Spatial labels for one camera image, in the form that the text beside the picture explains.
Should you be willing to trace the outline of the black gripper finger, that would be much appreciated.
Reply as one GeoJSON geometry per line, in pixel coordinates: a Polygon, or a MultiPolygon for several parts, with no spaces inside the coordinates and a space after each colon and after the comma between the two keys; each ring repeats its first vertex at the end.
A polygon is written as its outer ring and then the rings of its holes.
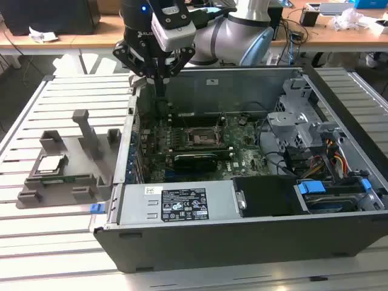
{"type": "Polygon", "coordinates": [[[175,52],[175,58],[170,64],[166,64],[167,58],[158,58],[158,96],[165,97],[166,84],[170,78],[176,77],[184,66],[194,56],[193,47],[184,47],[175,52]]]}
{"type": "Polygon", "coordinates": [[[149,84],[153,84],[155,93],[159,96],[159,81],[157,80],[156,64],[153,62],[148,43],[141,41],[136,51],[125,41],[118,42],[113,55],[137,76],[145,77],[149,84]]]}

